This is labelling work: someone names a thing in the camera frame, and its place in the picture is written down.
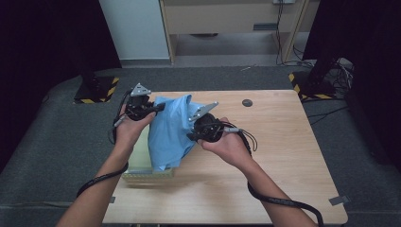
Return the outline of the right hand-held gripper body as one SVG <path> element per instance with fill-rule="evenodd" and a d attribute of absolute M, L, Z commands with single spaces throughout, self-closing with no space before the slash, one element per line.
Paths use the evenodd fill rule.
<path fill-rule="evenodd" d="M 223 123 L 210 114 L 210 111 L 217 105 L 218 102 L 215 101 L 211 104 L 200 106 L 189 117 L 189 121 L 194 123 L 190 133 L 200 134 L 201 140 L 209 143 L 215 143 L 221 138 L 224 130 Z"/>

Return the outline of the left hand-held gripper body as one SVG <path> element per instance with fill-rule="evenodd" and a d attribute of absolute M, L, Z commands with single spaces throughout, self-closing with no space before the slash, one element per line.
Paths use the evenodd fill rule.
<path fill-rule="evenodd" d="M 148 111 L 149 95 L 151 90 L 138 83 L 130 92 L 129 99 L 126 104 L 125 114 L 133 121 L 144 119 L 150 112 Z"/>

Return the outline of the light blue button shirt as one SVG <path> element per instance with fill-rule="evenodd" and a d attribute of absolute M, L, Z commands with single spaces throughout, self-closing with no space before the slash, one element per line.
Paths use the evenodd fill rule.
<path fill-rule="evenodd" d="M 155 105 L 164 104 L 150 123 L 148 149 L 154 171 L 180 165 L 182 158 L 195 146 L 187 134 L 194 126 L 189 117 L 201 105 L 192 101 L 191 95 L 177 98 L 157 96 Z"/>

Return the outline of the pale green plastic basket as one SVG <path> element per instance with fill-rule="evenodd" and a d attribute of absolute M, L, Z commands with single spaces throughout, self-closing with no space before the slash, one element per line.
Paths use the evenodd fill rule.
<path fill-rule="evenodd" d="M 148 149 L 148 133 L 149 126 L 146 126 L 133 147 L 129 159 L 129 167 L 122 174 L 122 178 L 127 182 L 167 179 L 172 178 L 174 175 L 173 168 L 166 168 L 163 171 L 159 171 L 152 167 Z"/>

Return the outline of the person's left hand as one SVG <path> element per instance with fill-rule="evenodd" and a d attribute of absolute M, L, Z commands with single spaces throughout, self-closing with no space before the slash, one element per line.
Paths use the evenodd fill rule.
<path fill-rule="evenodd" d="M 134 121 L 129 117 L 124 117 L 121 123 L 116 127 L 116 140 L 114 148 L 120 152 L 129 152 L 133 150 L 143 129 L 150 124 L 156 113 L 149 113 L 145 118 Z"/>

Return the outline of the person's right hand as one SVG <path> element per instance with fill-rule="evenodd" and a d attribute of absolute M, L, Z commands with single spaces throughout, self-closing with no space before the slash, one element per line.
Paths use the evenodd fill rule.
<path fill-rule="evenodd" d="M 227 164 L 238 168 L 240 171 L 248 171 L 255 165 L 255 161 L 247 151 L 242 139 L 235 133 L 225 132 L 214 143 L 200 139 L 198 144 L 203 149 L 215 153 Z"/>

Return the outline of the black stand with striped base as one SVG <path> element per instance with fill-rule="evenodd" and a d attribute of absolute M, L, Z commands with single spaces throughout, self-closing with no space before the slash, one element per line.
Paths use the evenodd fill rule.
<path fill-rule="evenodd" d="M 332 61 L 317 60 L 309 71 L 296 71 L 288 75 L 293 90 L 301 100 L 330 99 L 336 97 L 336 89 L 325 78 Z"/>
<path fill-rule="evenodd" d="M 75 66 L 82 82 L 75 94 L 74 102 L 85 104 L 108 102 L 115 91 L 119 78 L 98 77 L 81 54 L 76 55 Z"/>

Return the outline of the white cabinet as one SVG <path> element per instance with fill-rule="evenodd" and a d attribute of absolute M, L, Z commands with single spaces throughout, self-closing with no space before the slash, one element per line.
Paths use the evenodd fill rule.
<path fill-rule="evenodd" d="M 122 61 L 168 60 L 159 0 L 99 0 Z"/>

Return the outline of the light wooden desk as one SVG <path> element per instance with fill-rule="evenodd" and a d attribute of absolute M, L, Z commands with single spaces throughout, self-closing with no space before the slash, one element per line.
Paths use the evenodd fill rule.
<path fill-rule="evenodd" d="M 273 4 L 272 0 L 159 0 L 169 57 L 184 34 L 273 32 L 287 61 L 300 32 L 311 29 L 320 0 Z"/>

